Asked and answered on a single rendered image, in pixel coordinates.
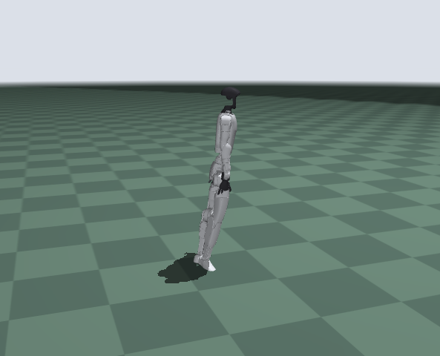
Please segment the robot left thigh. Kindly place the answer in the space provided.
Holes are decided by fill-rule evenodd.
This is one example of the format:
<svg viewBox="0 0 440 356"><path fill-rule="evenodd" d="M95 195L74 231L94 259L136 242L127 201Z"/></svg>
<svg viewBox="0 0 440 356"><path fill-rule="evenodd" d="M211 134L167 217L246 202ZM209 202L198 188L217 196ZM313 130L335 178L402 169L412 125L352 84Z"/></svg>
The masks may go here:
<svg viewBox="0 0 440 356"><path fill-rule="evenodd" d="M210 175L210 171L209 171L209 179L213 181L213 178ZM204 212L203 215L203 219L204 221L208 222L208 218L214 214L214 194L216 193L215 190L218 190L219 187L217 186L213 186L213 183L211 183L211 186L209 188L209 193L208 193L208 205L207 205L207 209Z"/></svg>

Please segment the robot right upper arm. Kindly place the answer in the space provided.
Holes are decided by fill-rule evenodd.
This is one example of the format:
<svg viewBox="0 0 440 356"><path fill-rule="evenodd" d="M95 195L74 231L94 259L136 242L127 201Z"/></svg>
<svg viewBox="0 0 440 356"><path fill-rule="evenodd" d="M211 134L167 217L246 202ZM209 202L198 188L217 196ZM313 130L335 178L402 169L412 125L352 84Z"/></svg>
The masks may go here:
<svg viewBox="0 0 440 356"><path fill-rule="evenodd" d="M230 137L230 128L232 126L232 118L228 115L223 115L220 117L220 150L222 151L223 146L228 144L227 141ZM229 144L228 144L229 145Z"/></svg>

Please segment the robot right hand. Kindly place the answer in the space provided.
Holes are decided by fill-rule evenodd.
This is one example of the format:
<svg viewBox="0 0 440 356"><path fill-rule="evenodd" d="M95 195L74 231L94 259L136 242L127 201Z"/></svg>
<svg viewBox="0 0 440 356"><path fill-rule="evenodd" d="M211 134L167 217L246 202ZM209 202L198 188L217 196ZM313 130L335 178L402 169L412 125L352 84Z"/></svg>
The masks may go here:
<svg viewBox="0 0 440 356"><path fill-rule="evenodd" d="M221 191L221 193L223 193L223 191L227 191L228 189L229 189L229 192L232 190L230 183L228 182L230 180L230 177L228 179L224 179L224 173L222 173L221 180L222 180L222 182L220 183L220 187L219 187L219 191L218 191L217 195L220 194L220 191Z"/></svg>

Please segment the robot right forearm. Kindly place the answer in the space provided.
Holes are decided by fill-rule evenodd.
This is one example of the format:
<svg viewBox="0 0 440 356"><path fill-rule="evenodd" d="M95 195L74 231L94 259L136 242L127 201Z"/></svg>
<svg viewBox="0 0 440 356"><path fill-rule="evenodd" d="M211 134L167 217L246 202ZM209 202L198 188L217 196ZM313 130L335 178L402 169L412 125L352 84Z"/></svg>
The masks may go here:
<svg viewBox="0 0 440 356"><path fill-rule="evenodd" d="M222 154L220 158L222 159L222 173L224 173L224 179L228 179L230 177L230 158L231 158L231 146L225 144L222 149Z"/></svg>

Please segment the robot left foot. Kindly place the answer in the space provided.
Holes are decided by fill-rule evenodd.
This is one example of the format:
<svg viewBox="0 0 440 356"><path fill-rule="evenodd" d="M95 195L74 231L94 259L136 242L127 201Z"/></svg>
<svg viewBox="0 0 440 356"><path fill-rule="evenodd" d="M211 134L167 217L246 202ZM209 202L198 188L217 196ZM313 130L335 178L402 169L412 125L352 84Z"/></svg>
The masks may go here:
<svg viewBox="0 0 440 356"><path fill-rule="evenodd" d="M200 255L200 253L199 254L196 254L195 256L194 256L194 263L198 263L198 261L199 261L199 257L200 257L201 255ZM211 255L210 255L210 257L211 257ZM202 257L201 257L202 258Z"/></svg>

